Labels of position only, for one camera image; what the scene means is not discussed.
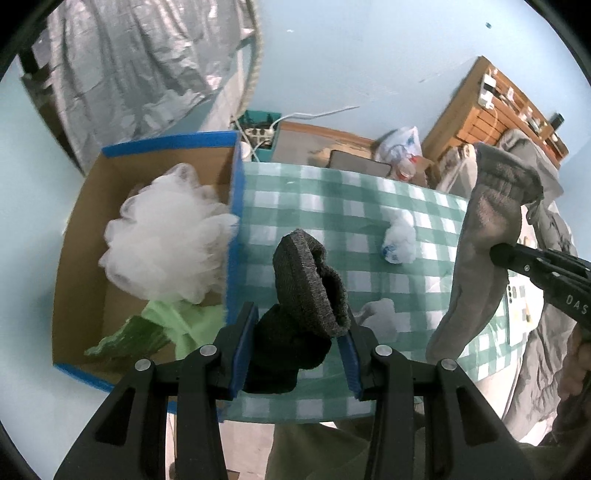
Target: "silver reflective curtain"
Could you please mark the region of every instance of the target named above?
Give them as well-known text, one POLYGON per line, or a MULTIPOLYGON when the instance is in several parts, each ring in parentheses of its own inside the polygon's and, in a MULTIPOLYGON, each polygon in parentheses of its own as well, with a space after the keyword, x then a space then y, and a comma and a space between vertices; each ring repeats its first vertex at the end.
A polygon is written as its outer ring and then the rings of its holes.
POLYGON ((57 109, 84 171, 103 146, 157 135, 223 86, 252 32, 245 2, 66 0, 50 15, 57 109))

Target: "blue gripper pad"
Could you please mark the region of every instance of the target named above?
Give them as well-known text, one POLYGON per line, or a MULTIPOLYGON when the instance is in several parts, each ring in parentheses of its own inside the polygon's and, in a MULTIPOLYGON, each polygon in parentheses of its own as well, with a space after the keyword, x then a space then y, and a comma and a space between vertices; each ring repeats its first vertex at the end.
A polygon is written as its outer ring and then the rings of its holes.
POLYGON ((232 378, 228 386, 228 391, 232 398, 236 398, 238 392, 244 387, 246 381, 246 375, 248 373, 248 365, 251 362, 252 355, 252 335, 254 327, 258 322, 258 307, 252 306, 252 308, 245 312, 244 309, 240 312, 240 315, 246 314, 246 323, 236 352, 234 353, 234 359, 232 361, 232 378))
POLYGON ((339 345, 340 359, 345 369, 347 385, 355 398, 359 400, 361 396, 361 372, 359 370, 359 357, 351 333, 348 332, 347 335, 338 337, 337 344, 339 345))

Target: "cardboard box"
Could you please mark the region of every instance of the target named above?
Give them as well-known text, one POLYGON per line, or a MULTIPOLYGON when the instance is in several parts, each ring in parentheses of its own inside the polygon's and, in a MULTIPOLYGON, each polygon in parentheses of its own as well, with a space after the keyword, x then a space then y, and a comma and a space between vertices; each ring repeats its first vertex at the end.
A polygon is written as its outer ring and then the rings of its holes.
MULTIPOLYGON (((110 391, 132 364, 91 362, 84 355, 104 336, 115 333, 124 321, 140 314, 145 300, 111 284, 99 258, 107 250, 103 238, 110 220, 130 192, 149 185, 178 163, 189 163, 201 184, 212 185, 232 213, 242 215, 244 173, 236 131, 199 132, 112 145, 103 149, 82 189, 64 236, 57 271, 53 306, 53 362, 62 371, 101 390, 110 391)), ((226 306, 234 321, 238 246, 229 248, 226 306)), ((208 294, 208 304, 222 302, 208 294)), ((154 359, 174 360, 174 346, 160 350, 154 359)))

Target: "green checkered tablecloth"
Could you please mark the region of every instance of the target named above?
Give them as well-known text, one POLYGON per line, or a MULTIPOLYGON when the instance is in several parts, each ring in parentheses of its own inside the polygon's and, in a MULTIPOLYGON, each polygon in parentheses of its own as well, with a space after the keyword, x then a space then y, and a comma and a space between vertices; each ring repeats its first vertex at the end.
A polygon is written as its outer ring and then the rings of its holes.
MULTIPOLYGON (((272 256, 282 236, 303 228, 327 249, 356 312, 369 301, 394 301, 399 335, 389 345, 424 361, 433 330, 450 300, 452 273, 465 199, 413 185, 347 171, 278 163, 246 163, 243 217, 238 233, 238 305, 253 301, 263 315, 276 301, 272 256), (380 251, 388 209, 409 210, 417 231, 417 259, 387 263, 380 251)), ((515 362, 524 343, 508 343, 502 302, 495 317, 462 353, 459 363, 474 381, 515 362)), ((240 392, 228 420, 258 423, 318 422, 373 413, 347 388, 336 342, 324 363, 300 371, 298 385, 283 395, 240 392)))

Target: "blue wall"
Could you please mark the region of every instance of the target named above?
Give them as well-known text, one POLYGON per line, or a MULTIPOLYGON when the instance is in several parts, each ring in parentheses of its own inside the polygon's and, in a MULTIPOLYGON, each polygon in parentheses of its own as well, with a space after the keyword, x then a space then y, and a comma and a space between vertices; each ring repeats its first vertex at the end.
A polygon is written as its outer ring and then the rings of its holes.
POLYGON ((105 394, 51 364, 57 263, 82 175, 16 63, 0 81, 0 145, 0 419, 37 474, 53 478, 105 394))
POLYGON ((564 195, 556 200, 558 209, 573 232, 581 258, 591 261, 591 140, 560 169, 564 195))
POLYGON ((265 57, 251 103, 282 113, 361 108, 312 121, 379 138, 424 138, 484 55, 565 123, 576 153, 591 134, 591 87, 552 28, 523 0, 259 0, 265 57))

